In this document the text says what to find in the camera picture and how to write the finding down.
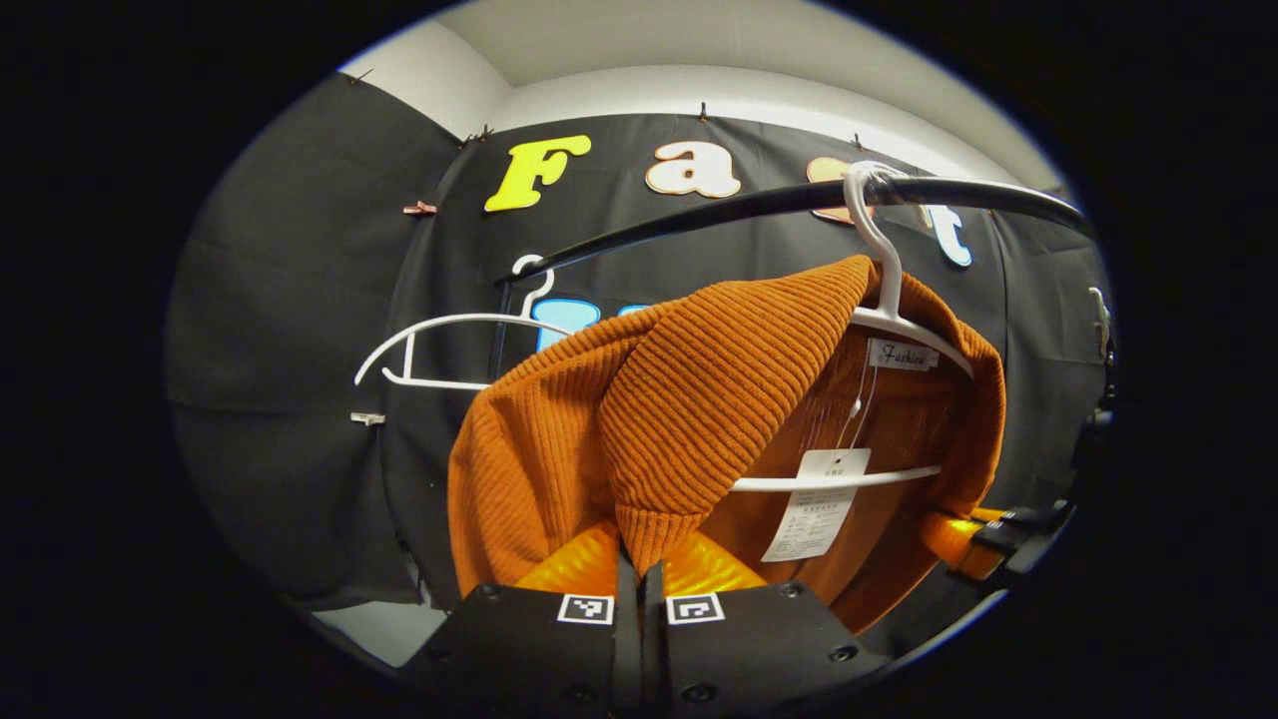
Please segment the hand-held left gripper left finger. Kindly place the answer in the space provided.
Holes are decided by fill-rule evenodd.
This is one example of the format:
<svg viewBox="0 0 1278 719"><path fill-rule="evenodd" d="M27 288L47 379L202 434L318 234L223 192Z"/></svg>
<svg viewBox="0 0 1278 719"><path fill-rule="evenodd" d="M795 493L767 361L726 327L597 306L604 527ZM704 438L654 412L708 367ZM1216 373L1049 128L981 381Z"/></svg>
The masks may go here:
<svg viewBox="0 0 1278 719"><path fill-rule="evenodd" d="M642 701L633 564L615 524L511 584L478 584L403 676L446 716L617 716Z"/></svg>

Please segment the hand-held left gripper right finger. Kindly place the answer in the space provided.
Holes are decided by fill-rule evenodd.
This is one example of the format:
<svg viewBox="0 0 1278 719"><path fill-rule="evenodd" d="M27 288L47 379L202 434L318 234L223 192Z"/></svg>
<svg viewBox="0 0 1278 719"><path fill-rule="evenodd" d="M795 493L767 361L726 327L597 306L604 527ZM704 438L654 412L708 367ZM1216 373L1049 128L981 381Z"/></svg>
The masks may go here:
<svg viewBox="0 0 1278 719"><path fill-rule="evenodd" d="M644 591L645 695L667 718L803 718L889 665L806 584L768 584L702 533Z"/></svg>

